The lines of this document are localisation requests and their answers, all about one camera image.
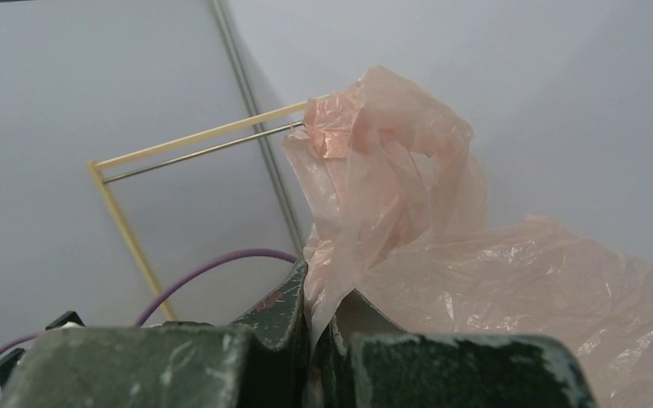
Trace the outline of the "pink plastic trash bag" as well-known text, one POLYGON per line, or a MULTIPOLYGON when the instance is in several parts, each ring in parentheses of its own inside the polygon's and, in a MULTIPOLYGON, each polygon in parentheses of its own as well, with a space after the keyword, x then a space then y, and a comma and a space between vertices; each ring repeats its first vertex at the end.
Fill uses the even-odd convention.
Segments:
POLYGON ((653 265, 551 218, 489 229, 473 132, 382 67, 309 100, 283 148, 314 223, 313 340, 358 292, 409 332, 541 334, 578 358, 604 407, 653 407, 653 265))

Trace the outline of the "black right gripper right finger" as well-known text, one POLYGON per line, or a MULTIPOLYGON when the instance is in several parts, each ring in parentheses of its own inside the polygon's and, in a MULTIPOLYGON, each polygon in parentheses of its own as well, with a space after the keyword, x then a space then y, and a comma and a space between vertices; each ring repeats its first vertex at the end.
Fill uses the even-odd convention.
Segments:
POLYGON ((551 337, 404 331, 351 292, 315 349, 317 407, 595 407, 551 337))

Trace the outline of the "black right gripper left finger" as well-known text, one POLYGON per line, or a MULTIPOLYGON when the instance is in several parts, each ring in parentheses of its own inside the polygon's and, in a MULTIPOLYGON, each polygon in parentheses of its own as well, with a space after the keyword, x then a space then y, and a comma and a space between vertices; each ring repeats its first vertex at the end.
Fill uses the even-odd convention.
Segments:
POLYGON ((42 334, 2 407, 300 407, 309 358, 297 261, 226 326, 65 328, 42 334))

